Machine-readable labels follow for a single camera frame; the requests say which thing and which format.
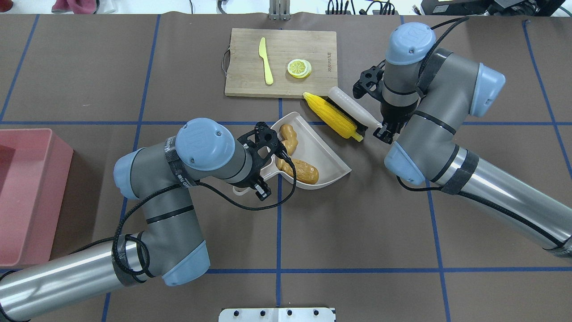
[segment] knife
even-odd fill
[[[270,64],[268,64],[268,56],[266,56],[266,38],[264,37],[260,39],[258,55],[264,61],[264,81],[267,85],[272,85],[272,83],[274,83],[274,78],[272,77],[272,72],[270,71]]]

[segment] knife handle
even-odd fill
[[[264,81],[267,85],[272,85],[274,83],[274,78],[272,77],[272,72],[270,71],[270,64],[267,58],[263,58],[264,61]]]

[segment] robotic arm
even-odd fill
[[[390,171],[488,206],[548,252],[571,259],[570,208],[452,142],[465,118],[483,116],[504,84],[499,72],[436,48],[431,28],[411,22],[391,34],[386,61],[365,70],[353,94],[381,102],[383,128],[374,135],[383,142],[391,144],[407,124],[385,158]]]
[[[262,158],[258,150],[264,147],[270,153]],[[0,321],[28,320],[155,276],[162,276],[169,286],[198,278],[210,262],[193,201],[181,188],[206,185],[200,179],[213,176],[255,189],[262,201],[271,191],[260,169],[272,154],[291,163],[276,132],[263,122],[235,140],[215,121],[194,119],[165,143],[123,156],[113,171],[116,185],[128,199],[149,196],[143,199],[148,229],[134,237],[120,235],[120,225],[115,241],[96,242],[80,252],[4,276]]]

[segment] metal base plate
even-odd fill
[[[248,308],[223,309],[219,322],[336,322],[335,308]]]

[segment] pink container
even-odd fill
[[[0,266],[49,260],[72,154],[48,128],[0,129]]]

